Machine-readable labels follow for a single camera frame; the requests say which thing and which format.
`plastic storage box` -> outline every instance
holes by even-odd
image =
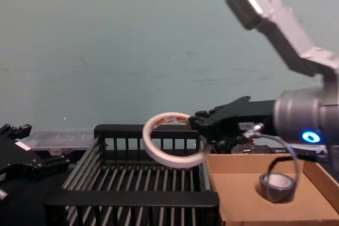
[[[142,149],[141,133],[142,125],[98,125],[62,189],[44,197],[47,225],[218,225],[219,197],[206,165],[164,167]],[[199,150],[198,134],[182,125],[152,135],[175,155]]]

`black plastic basket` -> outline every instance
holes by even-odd
[[[47,225],[218,225],[205,164],[164,167],[145,153],[141,133],[142,125],[98,125],[62,189],[44,197]],[[174,155],[200,149],[198,134],[183,125],[160,126],[152,138]]]

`cable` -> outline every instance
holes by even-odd
[[[157,146],[152,142],[150,137],[152,131],[162,124],[170,123],[186,123],[188,124],[188,118],[190,116],[178,112],[167,112],[154,116],[146,122],[142,130],[142,139],[144,140],[145,150],[148,155],[153,158],[158,163],[165,165],[167,167],[173,168],[191,168],[196,165],[203,163],[207,155],[210,152],[210,146],[207,145],[206,139],[200,136],[200,139],[204,143],[204,148],[202,151],[195,153],[191,156],[172,156],[161,151]]]
[[[283,145],[290,152],[291,157],[292,157],[293,162],[294,162],[294,165],[295,165],[295,169],[296,169],[296,178],[295,178],[296,186],[292,189],[292,191],[294,192],[295,189],[298,186],[298,183],[299,183],[300,167],[299,167],[298,156],[296,155],[293,148],[289,144],[287,144],[285,141],[283,141],[280,137],[275,137],[275,136],[271,136],[271,135],[267,135],[267,134],[261,134],[261,133],[253,133],[253,138],[265,138],[265,139],[274,140],[274,141],[280,143],[281,145]],[[271,171],[272,171],[272,168],[270,168],[269,172],[267,173],[267,183],[268,183],[267,186],[269,186],[269,183],[270,183]],[[266,194],[267,194],[267,197],[270,199],[271,202],[273,202],[273,203],[281,202],[281,201],[273,200],[268,187],[266,187]]]

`cardboard tray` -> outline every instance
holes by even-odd
[[[273,204],[260,196],[259,176],[278,156],[286,155],[209,155],[209,178],[219,194],[222,225],[339,225],[339,184],[319,164],[300,161],[302,174],[292,202]],[[293,162],[278,163],[274,172],[294,177]]]

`roll of tape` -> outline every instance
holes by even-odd
[[[286,203],[293,200],[296,182],[290,176],[272,173],[268,183],[267,173],[259,177],[260,193],[263,198],[273,203]]]

